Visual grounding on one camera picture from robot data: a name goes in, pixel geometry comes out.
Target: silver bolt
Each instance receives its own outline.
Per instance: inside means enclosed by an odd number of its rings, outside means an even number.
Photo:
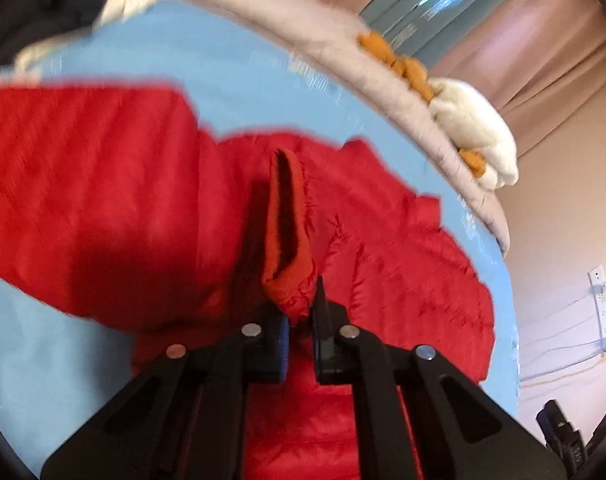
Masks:
[[[354,339],[359,336],[360,330],[356,328],[354,325],[343,325],[339,329],[339,334],[341,334],[346,339]]]
[[[248,323],[247,325],[243,325],[241,334],[243,334],[245,337],[256,337],[261,335],[261,325],[257,325],[256,323]]]
[[[426,361],[431,361],[436,357],[436,351],[429,345],[420,345],[416,347],[416,355]]]

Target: duck plush toy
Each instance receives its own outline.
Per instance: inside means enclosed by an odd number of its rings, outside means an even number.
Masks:
[[[479,186],[493,191],[516,183],[514,137],[499,112],[480,92],[463,81],[428,78],[428,71],[419,60],[397,56],[377,32],[360,34],[357,41],[406,79],[409,89],[422,97]]]

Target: electrical outlet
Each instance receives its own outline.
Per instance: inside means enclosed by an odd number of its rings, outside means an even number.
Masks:
[[[602,266],[588,272],[592,291],[598,311],[598,323],[600,326],[600,338],[603,341],[603,352],[606,352],[606,278]]]

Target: red puffer jacket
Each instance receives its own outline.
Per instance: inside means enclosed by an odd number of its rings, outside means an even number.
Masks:
[[[170,344],[213,343],[266,297],[296,325],[321,274],[353,323],[485,377],[488,290],[438,201],[363,142],[217,143],[170,89],[0,90],[0,277],[137,332],[135,368]],[[247,478],[356,479],[350,391],[317,386],[310,341],[293,336],[286,383],[251,398]]]

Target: wall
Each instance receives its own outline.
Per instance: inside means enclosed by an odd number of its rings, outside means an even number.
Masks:
[[[587,273],[602,264],[606,275],[606,86],[519,166],[519,183],[498,196],[512,235],[506,263],[523,377],[598,349],[585,344],[600,337]],[[578,344],[585,345],[570,348]],[[601,357],[521,386],[518,419],[539,437],[534,418],[549,399],[559,400],[585,440],[606,412]]]

